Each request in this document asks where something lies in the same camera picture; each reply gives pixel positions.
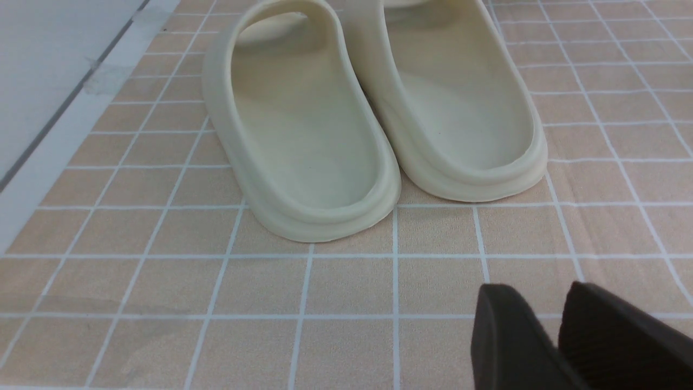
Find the grid pattern floor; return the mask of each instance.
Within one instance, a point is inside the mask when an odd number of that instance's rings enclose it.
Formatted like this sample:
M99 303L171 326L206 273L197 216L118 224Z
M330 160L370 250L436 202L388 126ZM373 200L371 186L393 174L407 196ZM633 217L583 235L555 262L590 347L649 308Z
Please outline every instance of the grid pattern floor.
M258 224L202 102L253 2L181 1L0 259L0 384L472 389L483 282L554 338L573 280L693 335L693 2L489 0L548 175L478 205L403 176L384 221L316 245Z

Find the white grout line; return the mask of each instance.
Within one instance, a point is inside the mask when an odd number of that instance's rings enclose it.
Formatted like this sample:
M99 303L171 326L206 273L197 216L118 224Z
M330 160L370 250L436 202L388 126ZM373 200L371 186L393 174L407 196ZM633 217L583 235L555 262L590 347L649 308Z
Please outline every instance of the white grout line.
M559 202L558 195L556 194L556 188L554 187L554 182L551 180L551 175L547 172L546 183L549 187L549 193L551 193L551 199L556 208L556 213L559 217L559 223L561 224L561 230L563 231L563 237L565 238L565 243L568 245L568 252L570 252L570 257L572 260L572 265L575 268L575 275L580 282L585 281L585 275L582 272L582 266L580 265L580 260L575 253L575 245L573 244L572 236L570 235L570 230L568 229L568 224L565 222L565 215L563 214L562 204Z
M484 238L481 236L481 222L479 221L479 208L472 207L474 214L474 228L476 229L477 235L477 245L479 246L479 257L481 258L481 267L484 274L484 283L491 282L491 276L489 275L489 264L486 261L486 248L484 247Z
M392 210L392 387L399 390L402 383L402 368L399 348L399 215L397 207Z
M643 90L590 90L587 91L588 94L641 94L643 92L693 92L693 88L684 88L684 89L679 89L679 90L673 90L673 89L652 89L652 88L645 88ZM530 91L530 94L532 95L582 95L580 91L568 91L568 92L533 92Z
M562 46L562 42L557 41L557 45ZM638 61L635 65L685 65L688 61ZM518 69L528 68L546 68L546 67L622 67L629 65L627 61L603 61L603 62L579 62L577 64L569 64L567 62L542 62L539 64L517 65Z
M652 9L650 9L646 1L641 0L639 2L645 7L645 9L647 9L647 12L649 12L649 14L652 15L654 21L659 24L659 27L661 27L664 30L664 32L666 32L669 39L674 41L674 44L676 45L676 47L678 47L678 50L681 50L681 53L683 53L683 55L686 56L686 58L688 58L689 61L693 62L693 57L690 54L688 54L688 52L686 51L686 49L683 48L683 46L681 46L681 43L679 42L681 39L676 39L676 37L674 37L674 35L671 31L669 31L666 25L662 23L662 18L657 17L657 15L655 15L655 13L652 12Z
M659 20L690 20L693 22L693 17L661 17ZM651 18L628 18L628 19L605 19L605 22L654 22ZM501 24L576 24L576 23L588 23L588 22L599 22L599 19L574 19L574 20L551 20L548 15L546 15L546 20L505 20L500 21Z
M580 161L572 160L555 160L557 164L572 164L578 162L630 162L628 160L596 160L596 159L584 159ZM681 161L677 160L663 160L658 162L674 162L679 163ZM397 208L511 208L511 207L547 207L553 205L560 206L572 206L572 207L606 207L606 206L637 206L643 205L645 207L687 207L693 206L693 201L673 201L673 202L635 202L635 201L610 201L610 202L585 202L585 203L575 203L575 202L537 202L537 203L431 203L431 204L405 204L397 205ZM180 206L150 206L150 205L125 205L125 206L38 206L36 210L52 210L52 211L65 211L65 210L241 210L247 209L247 205L180 205ZM12 253L6 254L7 257L12 257Z
M120 166L108 166L108 165L72 165L70 167L66 167L65 169L67 170L72 170L72 171L79 171L79 170L103 170L103 169L163 169L163 168L182 168L184 164L168 164L168 165L120 165ZM230 164L218 164L218 165L193 165L189 164L187 166L190 169L193 168L208 168L208 169L217 169L217 168L231 168Z
M657 94L656 94L656 92L664 92L664 91L655 90L650 86L647 79L640 72L640 69L638 69L638 67L633 62L633 59L631 59L631 57L628 55L626 50L623 49L623 46L621 45L621 43L618 42L618 40L616 40L616 35L611 30L611 27L608 25L608 23L606 23L606 21L602 18L602 15L599 13L599 11L597 10L597 8L595 7L595 5L592 3L591 0L588 1L588 4L590 4L590 6L592 7L592 10L595 12L595 14L597 14L599 21L604 25L608 34L611 36L612 39L615 40L616 46L618 46L618 49L621 51L621 54L628 61L628 65L630 65L631 68L633 69L633 71L635 72L635 74L638 75L638 78L640 79L642 84L646 87L646 91L649 92L650 95L652 95L652 98L657 103L657 106L660 108L660 110L662 110L662 113L667 118L667 122L674 129L674 133L676 134L676 138L678 138L678 141L681 143L681 146L683 146L683 148L686 150L686 152L688 153L689 156L693 157L693 151L691 150L690 146L688 146L688 144L686 144L686 141L683 139L683 137L681 136L681 133L678 131L678 127L674 123L674 120L672 119L671 115L669 115L669 111L667 111L667 108L664 106L662 101L659 99L659 96L657 96Z
M693 313L674 312L650 312L649 315L657 319L693 319ZM0 319L22 319L26 313L0 313ZM559 319L561 313L539 313L540 319ZM31 318L47 319L114 319L115 314L105 313L59 313L44 312L34 313ZM120 319L127 320L174 320L174 321L203 321L210 318L212 321L257 321L257 320L294 320L301 318L311 321L358 321L358 320L441 320L441 319L474 319L474 314L123 314Z
M230 255L228 256L231 260L250 260L250 259L305 259L307 253L253 253L253 254L242 254L242 255ZM314 259L392 259L394 253L326 253L323 255L315 254ZM137 260L141 255L89 255L89 254L79 254L67 256L68 259L86 259L86 260ZM226 256L219 255L200 255L200 254L185 254L185 255L147 255L148 259L157 260L223 260ZM398 253L397 257L400 259L418 259L418 260L428 260L428 259L456 259L456 260L476 260L480 258L478 253ZM609 254L595 254L595 253L576 253L572 255L570 253L486 253L487 259L508 259L508 260L539 260L539 259L572 259L577 257L579 259L594 259L594 260L609 260L609 259L658 259L662 257L661 253L609 253ZM672 259L691 259L693 260L693 253L670 253L669 257ZM8 255L6 257L0 257L1 260L6 259L57 259L60 258L59 255L42 255L42 254L32 254L32 255Z
M306 318L306 304L308 302L308 287L310 286L310 272L313 268L313 253L315 244L308 247L308 261L306 263L306 274L304 275L303 289L301 290L301 306L296 322L296 333L294 335L294 348L291 353L291 365L289 368L288 389L294 390L296 387L296 372L299 365L299 352L301 350L301 334L303 332L303 322Z
M241 205L245 206L245 198L241 201ZM198 335L198 342L195 345L195 352L190 360L190 366L188 368L188 375L185 379L184 388L190 389L193 383L193 378L195 377L195 372L198 369L198 362L200 360L200 355L202 354L202 347L204 345L204 338L207 335L207 329L209 328L209 323L214 318L214 308L216 307L216 301L219 298L219 290L221 289L221 283L224 280L224 275L226 274L226 269L229 266L229 258L231 257L231 252L234 249L234 244L236 243L236 237L238 236L238 228L240 226L240 220L243 217L243 209L238 211L236 215L236 220L234 221L234 228L231 230L231 236L229 237L229 243L226 247L226 253L224 255L224 262L222 263L219 274L217 275L216 283L214 284L214 290L212 291L212 296L209 299L209 305L207 306L207 314L204 315L204 322L200 328L200 334Z
M144 120L144 121L142 122L142 124L140 125L140 129L139 129L139 130L142 130L142 128L144 127L144 124L147 122L147 119L149 118L149 116L151 116L152 111L154 110L154 107L155 107L155 106L156 106L156 104L154 104L154 105L151 107L151 109L149 110L149 113L148 113L147 117L145 118L145 120ZM80 229L77 231L77 233L75 234L75 237L72 239L72 242L70 243L68 249L65 251L65 254L64 254L64 255L62 256L62 258L60 259L60 263L58 264L58 267L55 269L55 271L53 272L53 275L51 276L51 278L49 279L49 281L46 283L46 286L45 286L45 288L43 289L43 292L42 292L41 296L36 300L36 303L34 304L34 307L32 308L31 312L35 312L35 311L37 310L37 308L41 305L41 302L43 301L45 295L48 293L48 291L50 290L51 286L53 285L53 281L55 280L55 277L58 275L58 273L59 273L60 270L62 269L63 265L65 264L65 261L67 260L67 257L68 257L69 254L72 252L72 249L73 249L74 246L77 244L77 241L80 239L82 233L84 232L85 228L87 227L87 224L88 224L89 221L91 220L91 216L94 215L94 212L96 211L96 207L98 207L98 206L100 205L101 201L103 200L104 195L106 195L106 191L109 189L110 185L113 183L113 180L115 179L116 174L118 173L118 170L120 169L120 166L121 166L121 165L123 164L123 162L125 161L125 159L126 159L126 157L128 156L128 153L130 152L130 150L132 150L132 146L133 146L134 143L136 142L138 136L139 136L139 134L136 134L136 135L132 138L132 140L130 141L130 144L128 145L128 148L125 150L125 153L124 153L123 156L121 157L121 159L120 159L118 165L114 168L113 173L111 173L111 176L109 177L108 181L106 182L106 185L105 185L104 188L101 190L101 193L99 194L99 197L96 199L95 205L94 205L93 207L90 207L90 208L89 208L89 214L87 215L87 217L85 218L85 220L82 222L82 225L80 226ZM7 360L8 360L8 358L9 358L9 356L10 356L10 354L11 354L13 348L15 347L15 344L17 343L17 341L19 340L19 338L20 338L22 332L23 332L24 329L26 328L26 325L27 325L27 323L28 323L28 320L29 320L29 317L27 317L26 320L24 320L24 322L19 326L19 329L18 329L17 332L15 333L15 336L12 338L12 341L8 344L8 347L7 347L7 349L5 350L5 353L3 354L3 357L0 359L0 368L4 367L5 364L7 363Z
M209 118L207 117L202 124L202 127L200 129L200 134L198 134L197 138L195 138L195 142L193 143L193 146L191 150L188 152L188 157L186 158L186 164L190 162L193 158L193 154L195 153L195 149L197 148L198 143L200 142L200 138L202 138L202 129L207 126ZM130 294L132 293L132 289L134 288L134 284L137 282L137 278L139 277L139 273L142 270L142 266L144 265L144 262L147 258L147 255L149 254L149 251L152 248L152 245L154 244L154 240L157 238L157 235L159 233L159 230L161 229L161 225L164 223L164 219L166 218L166 215L168 214L168 207L171 206L171 203L173 203L173 199L175 198L176 193L178 192L178 188L180 187L180 184L183 181L183 177L185 176L186 172L186 167L184 166L183 169L181 169L180 173L178 174L178 179L176 180L175 185L173 186L173 190L168 196L168 200L166 201L166 208L161 212L161 215L159 216L159 220L157 222L157 225L154 227L154 230L152 231L152 234L149 236L149 240L147 241L147 246L144 249L143 255L140 257L139 262L137 263L137 268L135 269L134 273L132 274L132 278L130 278L130 283L128 285L128 288L125 290L125 294L123 295L123 299L121 300L121 304L118 307L118 312L116 313L116 316L113 318L113 321L111 322L111 326L108 329L108 333L106 334L106 338L103 340L103 345L101 346L101 349L98 352L98 355L96 356L96 360L94 361L94 365L91 367L91 371L89 372L89 376L87 377L87 381L85 382L85 387L90 387L91 383L94 381L94 377L96 376L96 373L98 372L99 367L101 366L101 362L103 360L103 356L106 353L106 350L108 349L108 346L110 344L111 338L113 337L113 333L115 332L116 326L118 325L118 321L120 319L120 316L123 314L123 310L125 309L125 305L128 303L128 299L130 298Z
M592 0L589 0L589 4L592 6L593 10L596 12L596 8L594 7L594 4L591 3L591 1L592 1ZM545 16L547 17L547 19L548 19L548 14L546 13L546 9L544 9L544 6L543 6L543 4L542 4L542 1L541 1L541 0L538 0L538 4L539 4L539 7L541 8L541 11L544 13L544 15L545 15ZM611 36L613 37L613 32L611 32L611 30L610 30L610 28L608 27L608 25L607 25L606 23L604 23L604 25L605 25L606 29L609 31L609 33L611 34ZM555 29L554 25L553 25L552 23L549 23L549 27L551 28L551 31L553 32L553 34L554 34L554 35L556 36L556 38L558 39L559 36L558 36L558 33L556 32L556 29ZM645 223L647 224L647 227L648 227L648 229L649 229L649 231L650 231L650 233L651 233L653 239L654 239L655 242L657 243L657 247L659 247L659 249L660 249L660 251L661 251L661 254L660 254L660 255L662 255L662 256L664 257L664 261L667 263L667 267L669 268L669 270L670 270L671 273L672 273L672 277L673 277L673 279L674 279L674 282L676 283L676 285L678 286L678 288L681 290L681 293L686 297L686 299L688 300L689 304L690 304L690 305L693 305L693 297L691 297L691 295L688 293L688 291L686 290L685 286L684 286L683 283L681 282L681 279L679 278L678 274L676 274L676 270L674 269L674 266L673 266L673 264L672 264L672 262L671 262L671 260L670 260L669 255L667 254L667 251L666 251L666 249L665 249L665 247L664 247L664 244L662 243L660 237L658 236L657 232L655 231L655 229L654 229L654 227L653 227L653 225L652 225L652 222L650 221L650 218L649 218L649 216L647 215L647 212L646 212L645 209L644 209L643 204L640 202L640 199L638 198L638 194L637 194L637 192L636 192L636 190L635 190L635 187L633 186L633 183L631 183L631 180L630 180L630 178L628 177L628 173L626 172L626 169L625 169L623 163L620 161L619 156L618 156L618 154L616 153L616 150L614 149L613 145L611 144L611 140L609 139L608 134L606 133L606 130L605 130L605 128L604 128L604 124L601 122L601 119L599 118L599 115L597 114L597 111L596 111L596 109L595 109L595 107L594 107L594 105L593 105L593 103L592 103L592 101L591 101L591 99L590 99L590 97L589 97L589 94L586 92L585 87L582 85L582 80L580 79L580 77L579 77L579 75L578 75L578 73L577 73L577 70L575 69L574 64L572 63L572 61L570 61L570 58L568 57L568 53L565 51L565 48L563 47L563 43L562 43L562 42L559 42L559 47L561 48L561 51L563 52L563 55L565 56L566 60L568 61L568 64L570 65L570 68L571 68L571 70L572 70L573 76L575 77L575 80L577 81L577 84L578 84L578 86L580 87L580 90L584 93L585 100L587 101L587 104L588 104L588 106L589 106L589 108L590 108L590 111L591 111L593 117L597 120L597 125L599 126L599 129L600 129L600 131L602 132L602 136L604 137L604 140L606 141L606 145L607 145L607 147L609 148L609 151L611 152L611 154L613 155L613 157L616 159L616 163L618 164L619 170L621 171L621 174L623 175L623 177L624 177L624 179L625 179L625 181L626 181L626 184L628 185L628 188L629 188L629 190L630 190L630 192L631 192L631 195L632 195L633 199L635 200L636 205L637 205L638 208L640 209L640 213L642 214L642 217L643 217ZM622 53L625 53L625 51L623 50L623 48L622 48L620 45L619 45L619 48L620 48L620 50L621 50Z

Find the shoe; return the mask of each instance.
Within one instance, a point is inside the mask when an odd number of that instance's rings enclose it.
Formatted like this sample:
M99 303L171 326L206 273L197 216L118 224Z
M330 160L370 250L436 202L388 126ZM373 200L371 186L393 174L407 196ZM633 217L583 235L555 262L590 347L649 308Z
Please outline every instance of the shoe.
M323 0L269 0L219 33L207 111L257 220L301 242L369 228L401 190L396 158Z
M481 202L541 180L541 120L481 0L348 0L342 25L356 76L414 184Z
M479 288L471 344L476 390L590 390L507 285Z
M693 340L591 283L568 292L559 350L596 389L693 389Z

